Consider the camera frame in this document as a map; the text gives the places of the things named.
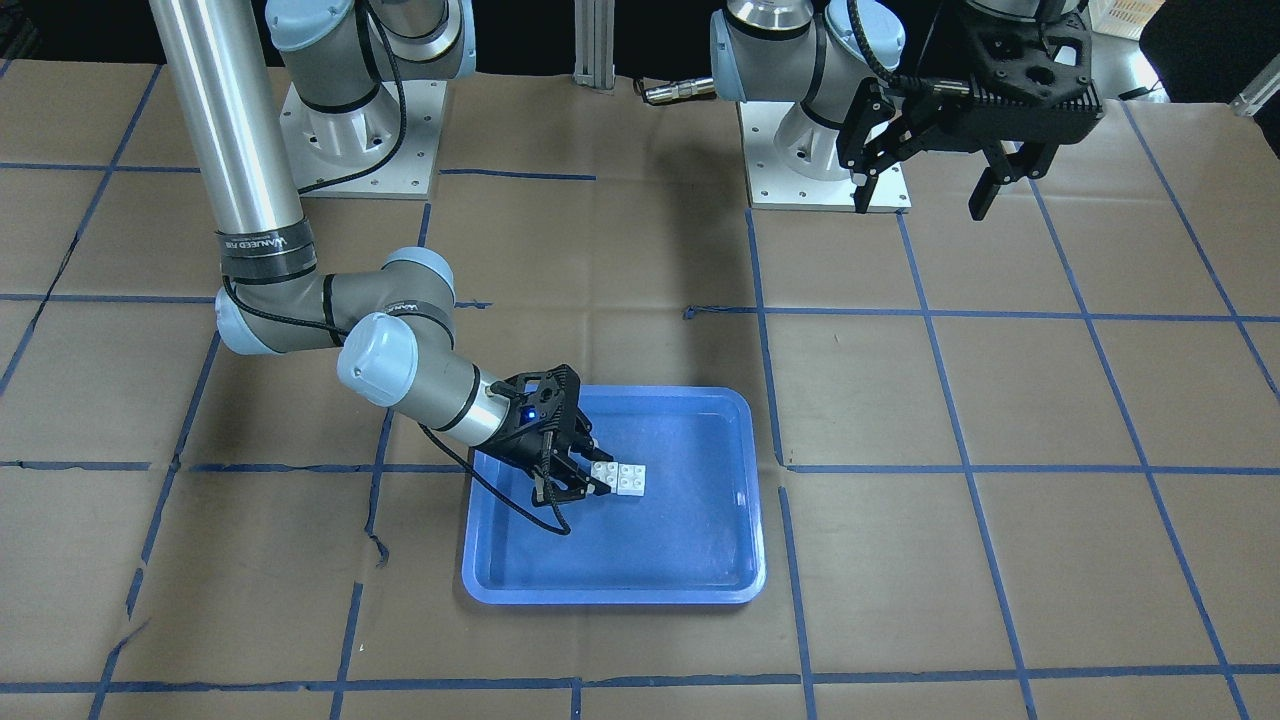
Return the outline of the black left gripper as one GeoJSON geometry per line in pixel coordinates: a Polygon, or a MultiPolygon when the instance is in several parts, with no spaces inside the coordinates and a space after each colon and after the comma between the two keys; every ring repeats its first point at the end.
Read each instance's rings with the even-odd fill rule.
{"type": "Polygon", "coordinates": [[[920,41],[892,60],[872,40],[872,5],[841,1],[844,35],[870,74],[846,106],[838,160],[867,170],[854,211],[868,214],[881,172],[919,152],[979,152],[968,201],[986,219],[1002,187],[1041,178],[1060,147],[1103,119],[1084,1],[941,1],[920,41]]]}

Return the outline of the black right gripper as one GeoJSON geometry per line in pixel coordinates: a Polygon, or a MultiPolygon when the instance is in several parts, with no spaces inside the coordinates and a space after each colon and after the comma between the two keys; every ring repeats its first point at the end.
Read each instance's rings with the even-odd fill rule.
{"type": "Polygon", "coordinates": [[[488,439],[488,455],[525,471],[535,491],[545,491],[547,503],[614,492],[607,482],[590,478],[570,456],[579,454],[589,462],[614,461],[591,438],[593,425],[579,409],[580,388],[580,375],[566,364],[488,386],[489,396],[509,400],[499,429],[488,439]]]}

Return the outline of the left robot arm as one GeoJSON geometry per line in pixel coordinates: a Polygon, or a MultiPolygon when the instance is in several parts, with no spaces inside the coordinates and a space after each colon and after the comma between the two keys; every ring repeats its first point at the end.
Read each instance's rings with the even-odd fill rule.
{"type": "Polygon", "coordinates": [[[979,154],[979,222],[1105,118],[1091,50],[1083,1],[727,1],[710,83],[739,106],[754,206],[902,211],[906,160],[979,154]]]}

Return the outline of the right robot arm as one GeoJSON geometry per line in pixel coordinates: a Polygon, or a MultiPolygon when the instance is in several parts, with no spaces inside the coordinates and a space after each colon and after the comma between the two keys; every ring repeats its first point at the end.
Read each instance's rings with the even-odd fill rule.
{"type": "Polygon", "coordinates": [[[456,350],[453,272],[429,249],[324,275],[275,122],[247,1],[154,1],[216,223],[221,340],[241,355],[339,348],[339,380],[435,442],[524,471],[538,506],[608,495],[613,457],[579,409],[570,366],[494,377],[456,350]]]}

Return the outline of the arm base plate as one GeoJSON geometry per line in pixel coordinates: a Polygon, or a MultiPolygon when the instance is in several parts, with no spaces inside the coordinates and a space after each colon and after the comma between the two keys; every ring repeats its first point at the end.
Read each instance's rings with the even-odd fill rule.
{"type": "Polygon", "coordinates": [[[854,211],[860,188],[838,164],[838,131],[797,102],[740,102],[750,205],[762,210],[854,211]]]}
{"type": "Polygon", "coordinates": [[[294,184],[312,184],[352,176],[384,161],[375,172],[344,183],[307,192],[317,199],[399,199],[426,201],[436,174],[448,83],[435,79],[404,82],[406,132],[399,137],[401,104],[396,85],[385,82],[365,108],[326,114],[302,102],[289,87],[280,113],[294,184]]]}

